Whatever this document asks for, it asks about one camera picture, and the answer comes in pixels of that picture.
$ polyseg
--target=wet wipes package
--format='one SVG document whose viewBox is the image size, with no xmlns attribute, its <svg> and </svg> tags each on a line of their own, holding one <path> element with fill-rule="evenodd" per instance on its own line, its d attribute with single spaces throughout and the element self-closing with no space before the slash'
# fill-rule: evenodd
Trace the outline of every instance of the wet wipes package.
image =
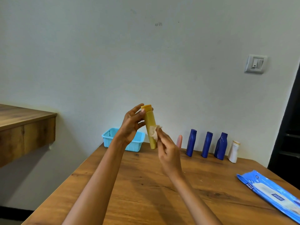
<svg viewBox="0 0 300 225">
<path fill-rule="evenodd" d="M 292 194 L 269 180 L 256 170 L 237 175 L 238 179 L 249 189 L 268 201 L 278 210 L 300 223 L 300 201 Z"/>
</svg>

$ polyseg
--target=yellow bottle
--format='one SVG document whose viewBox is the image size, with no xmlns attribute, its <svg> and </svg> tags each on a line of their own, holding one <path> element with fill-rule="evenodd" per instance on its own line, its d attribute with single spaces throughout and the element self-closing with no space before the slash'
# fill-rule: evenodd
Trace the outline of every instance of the yellow bottle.
<svg viewBox="0 0 300 225">
<path fill-rule="evenodd" d="M 146 123 L 148 137 L 149 137 L 150 147 L 151 149 L 156 149 L 157 143 L 155 139 L 152 136 L 150 136 L 150 126 L 156 127 L 152 106 L 151 105 L 141 106 L 141 109 L 144 109 L 146 112 L 144 119 Z"/>
</svg>

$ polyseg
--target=white bottle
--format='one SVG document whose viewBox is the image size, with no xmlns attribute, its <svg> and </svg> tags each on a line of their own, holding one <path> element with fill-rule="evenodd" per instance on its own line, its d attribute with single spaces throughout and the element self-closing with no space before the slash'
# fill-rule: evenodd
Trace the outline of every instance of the white bottle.
<svg viewBox="0 0 300 225">
<path fill-rule="evenodd" d="M 240 147 L 240 143 L 238 141 L 232 141 L 232 145 L 228 154 L 228 159 L 232 163 L 236 163 L 238 158 L 238 148 Z"/>
</svg>

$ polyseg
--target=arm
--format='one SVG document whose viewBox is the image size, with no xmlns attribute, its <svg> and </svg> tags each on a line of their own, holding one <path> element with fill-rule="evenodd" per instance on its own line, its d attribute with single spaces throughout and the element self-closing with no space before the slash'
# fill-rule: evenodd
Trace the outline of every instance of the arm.
<svg viewBox="0 0 300 225">
<path fill-rule="evenodd" d="M 196 224 L 222 224 L 205 202 L 195 193 L 194 189 L 185 178 L 180 162 L 180 150 L 171 138 L 161 129 L 158 135 L 158 157 L 163 170 L 174 184 Z"/>
<path fill-rule="evenodd" d="M 99 166 L 71 208 L 63 224 L 102 224 L 126 146 L 137 130 L 145 125 L 140 104 L 127 112 L 121 128 L 113 138 Z"/>
</svg>

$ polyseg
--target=bottle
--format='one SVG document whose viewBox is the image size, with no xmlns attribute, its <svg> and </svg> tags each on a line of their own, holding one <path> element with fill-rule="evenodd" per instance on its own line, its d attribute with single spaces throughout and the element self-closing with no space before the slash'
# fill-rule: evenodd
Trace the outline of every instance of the bottle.
<svg viewBox="0 0 300 225">
<path fill-rule="evenodd" d="M 227 148 L 227 133 L 221 133 L 220 138 L 218 139 L 216 150 L 215 150 L 215 157 L 223 160 Z"/>
<path fill-rule="evenodd" d="M 146 114 L 144 116 L 144 120 L 145 120 L 146 129 L 147 129 L 147 133 L 148 133 L 150 147 L 151 147 L 151 149 L 156 149 L 157 148 L 156 140 L 152 136 L 150 136 L 150 133 L 149 133 L 150 132 L 150 126 L 156 127 L 152 106 L 151 106 L 151 104 L 141 106 L 141 109 L 144 109 L 145 112 L 146 112 Z"/>
<path fill-rule="evenodd" d="M 194 150 L 195 141 L 196 141 L 196 134 L 197 134 L 197 130 L 191 129 L 190 137 L 189 137 L 188 143 L 187 143 L 187 149 L 185 151 L 185 154 L 189 157 L 192 157 L 192 155 L 193 155 L 193 150 Z"/>
<path fill-rule="evenodd" d="M 238 148 L 240 147 L 240 143 L 238 141 L 233 140 L 232 145 L 228 154 L 228 159 L 232 163 L 236 163 L 238 158 Z"/>
<path fill-rule="evenodd" d="M 202 153 L 201 153 L 201 156 L 203 158 L 207 158 L 211 142 L 212 142 L 212 132 L 207 132 L 205 141 L 204 141 L 204 145 L 203 145 L 203 149 L 202 149 Z"/>
</svg>

